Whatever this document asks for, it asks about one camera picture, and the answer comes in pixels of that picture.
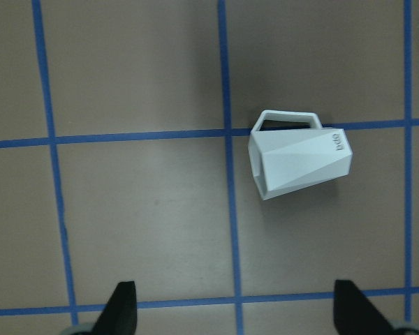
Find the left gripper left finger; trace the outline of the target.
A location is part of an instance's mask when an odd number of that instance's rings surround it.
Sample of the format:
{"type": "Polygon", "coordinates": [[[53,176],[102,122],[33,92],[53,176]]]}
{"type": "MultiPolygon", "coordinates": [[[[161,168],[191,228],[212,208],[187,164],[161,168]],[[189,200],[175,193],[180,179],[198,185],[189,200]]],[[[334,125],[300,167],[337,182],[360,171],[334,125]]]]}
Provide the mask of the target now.
{"type": "Polygon", "coordinates": [[[133,335],[136,332],[137,323],[135,282],[119,282],[94,324],[91,334],[133,335]]]}

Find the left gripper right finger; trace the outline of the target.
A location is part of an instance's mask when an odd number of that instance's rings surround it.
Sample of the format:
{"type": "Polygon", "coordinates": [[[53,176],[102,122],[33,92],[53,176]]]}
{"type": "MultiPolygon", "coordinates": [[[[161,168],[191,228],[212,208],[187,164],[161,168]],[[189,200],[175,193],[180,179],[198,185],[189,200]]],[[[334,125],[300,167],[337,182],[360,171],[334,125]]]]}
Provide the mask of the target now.
{"type": "Polygon", "coordinates": [[[334,326],[338,334],[391,334],[394,327],[351,280],[335,281],[334,326]]]}

